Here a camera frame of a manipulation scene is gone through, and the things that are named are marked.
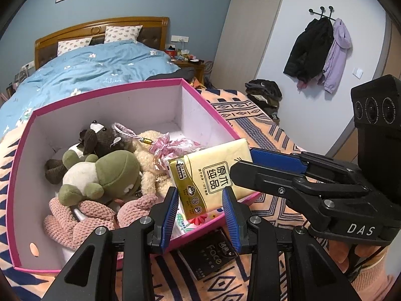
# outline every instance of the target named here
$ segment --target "yellow tissue package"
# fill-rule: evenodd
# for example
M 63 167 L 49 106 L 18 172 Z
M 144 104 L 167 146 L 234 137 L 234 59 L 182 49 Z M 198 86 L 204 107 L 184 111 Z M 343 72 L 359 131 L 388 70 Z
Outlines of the yellow tissue package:
M 233 188 L 237 200 L 252 194 L 252 190 L 238 187 L 230 179 L 230 168 L 239 160 L 252 162 L 244 138 L 169 161 L 170 176 L 178 189 L 186 219 L 222 207 L 225 187 Z

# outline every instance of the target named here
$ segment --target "storage box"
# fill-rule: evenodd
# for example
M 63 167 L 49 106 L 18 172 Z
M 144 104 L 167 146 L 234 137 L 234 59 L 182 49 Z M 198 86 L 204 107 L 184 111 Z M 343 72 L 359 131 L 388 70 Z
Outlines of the storage box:
M 207 147 L 238 135 L 231 126 L 182 79 L 146 81 L 107 87 L 69 97 L 33 111 L 21 136 L 11 170 L 7 198 L 7 237 L 13 266 L 23 272 L 57 274 L 72 252 L 43 232 L 50 214 L 48 203 L 59 190 L 45 179 L 44 164 L 59 149 L 77 143 L 79 133 L 93 120 L 119 122 L 140 133 L 169 132 Z M 246 198 L 253 202 L 257 193 Z M 170 243 L 177 248 L 224 225 L 223 215 L 200 225 Z M 31 252 L 33 243 L 39 252 Z

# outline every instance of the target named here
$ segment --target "blue duvet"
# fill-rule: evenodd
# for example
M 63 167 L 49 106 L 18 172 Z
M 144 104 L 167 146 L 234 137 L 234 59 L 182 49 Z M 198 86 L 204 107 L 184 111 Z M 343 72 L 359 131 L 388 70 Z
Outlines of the blue duvet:
M 24 80 L 0 109 L 0 137 L 25 123 L 35 109 L 98 88 L 144 81 L 178 70 L 164 52 L 122 41 L 67 52 Z

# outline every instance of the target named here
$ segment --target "beige teddy bear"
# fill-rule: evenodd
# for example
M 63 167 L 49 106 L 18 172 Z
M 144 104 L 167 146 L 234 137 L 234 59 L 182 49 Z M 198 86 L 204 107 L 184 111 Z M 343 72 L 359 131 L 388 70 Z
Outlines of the beige teddy bear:
M 149 130 L 140 133 L 140 137 L 151 139 L 152 141 L 157 140 L 162 134 L 157 131 Z M 137 139 L 133 139 L 134 154 L 139 161 L 140 171 L 142 173 L 142 194 L 159 195 L 165 197 L 168 188 L 171 187 L 172 181 L 164 170 L 158 170 L 155 167 L 154 155 L 149 152 L 150 145 L 142 143 Z

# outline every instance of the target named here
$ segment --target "black coat rack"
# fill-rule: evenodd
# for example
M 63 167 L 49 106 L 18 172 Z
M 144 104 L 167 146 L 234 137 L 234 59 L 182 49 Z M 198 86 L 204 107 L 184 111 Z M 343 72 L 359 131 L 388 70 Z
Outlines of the black coat rack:
M 310 12 L 311 14 L 319 15 L 319 16 L 320 16 L 320 19 L 322 19 L 322 17 L 326 17 L 326 18 L 328 18 L 328 19 L 330 19 L 330 20 L 334 20 L 334 21 L 335 21 L 335 19 L 333 19 L 333 18 L 331 17 L 331 14 L 333 13 L 334 8 L 333 8 L 332 6 L 328 6 L 328 8 L 329 8 L 329 10 L 330 10 L 330 16 L 325 16 L 325 15 L 323 14 L 323 13 L 325 12 L 325 9 L 324 9 L 323 6 L 320 7 L 320 10 L 322 11 L 321 14 L 318 14 L 317 12 L 313 11 L 313 9 L 309 9 L 309 12 Z

